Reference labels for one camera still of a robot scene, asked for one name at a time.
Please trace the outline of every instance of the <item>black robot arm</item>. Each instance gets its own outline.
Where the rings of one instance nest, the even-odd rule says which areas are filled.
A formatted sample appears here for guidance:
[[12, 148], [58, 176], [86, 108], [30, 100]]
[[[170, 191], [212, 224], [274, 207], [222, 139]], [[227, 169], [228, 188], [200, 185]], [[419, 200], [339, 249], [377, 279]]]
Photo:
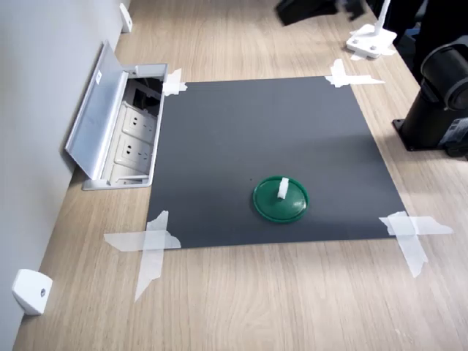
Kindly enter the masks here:
[[[344, 8], [350, 14], [350, 20], [355, 20], [364, 13], [361, 0], [348, 0]], [[283, 0], [276, 5], [275, 10], [285, 26], [307, 18], [334, 15], [338, 12], [336, 0]]]

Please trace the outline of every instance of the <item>white wall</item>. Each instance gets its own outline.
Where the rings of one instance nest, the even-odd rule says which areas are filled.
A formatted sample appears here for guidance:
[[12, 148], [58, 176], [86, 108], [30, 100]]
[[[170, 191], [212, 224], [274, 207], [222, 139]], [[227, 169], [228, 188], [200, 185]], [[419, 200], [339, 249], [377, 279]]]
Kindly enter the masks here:
[[0, 1], [0, 350], [23, 316], [15, 275], [39, 268], [72, 176], [63, 147], [100, 46], [118, 41], [118, 3]]

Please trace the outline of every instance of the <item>white lamp base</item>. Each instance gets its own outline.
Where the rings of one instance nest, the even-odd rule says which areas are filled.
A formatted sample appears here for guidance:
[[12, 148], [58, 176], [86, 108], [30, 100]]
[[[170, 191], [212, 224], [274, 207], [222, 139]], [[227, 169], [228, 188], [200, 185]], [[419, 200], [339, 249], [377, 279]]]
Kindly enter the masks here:
[[379, 34], [375, 34], [374, 30], [373, 25], [365, 24], [346, 41], [346, 47], [359, 56], [369, 56], [373, 59], [386, 54], [396, 38], [396, 33], [380, 29]]

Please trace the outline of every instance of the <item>electrical socket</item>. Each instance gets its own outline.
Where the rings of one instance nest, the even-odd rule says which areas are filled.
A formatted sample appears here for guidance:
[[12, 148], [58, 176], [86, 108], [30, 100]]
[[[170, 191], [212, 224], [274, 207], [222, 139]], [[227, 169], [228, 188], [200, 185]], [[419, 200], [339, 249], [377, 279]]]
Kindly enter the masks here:
[[156, 119], [149, 113], [127, 105], [122, 131], [152, 144], [156, 134]]
[[151, 146], [136, 137], [122, 134], [118, 141], [116, 163], [149, 174]]

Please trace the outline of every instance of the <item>white bracket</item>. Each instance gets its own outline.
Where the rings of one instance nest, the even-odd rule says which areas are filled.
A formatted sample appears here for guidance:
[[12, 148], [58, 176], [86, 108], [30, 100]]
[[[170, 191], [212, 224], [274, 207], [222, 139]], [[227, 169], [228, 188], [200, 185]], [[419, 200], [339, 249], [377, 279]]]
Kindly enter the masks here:
[[359, 56], [369, 56], [373, 59], [380, 55], [388, 55], [393, 52], [389, 49], [389, 46], [392, 45], [395, 40], [396, 33], [383, 28], [388, 5], [390, 5], [390, 0], [385, 0], [375, 26], [365, 24], [356, 32], [352, 33], [351, 37], [346, 41], [346, 47], [348, 49], [356, 52]]

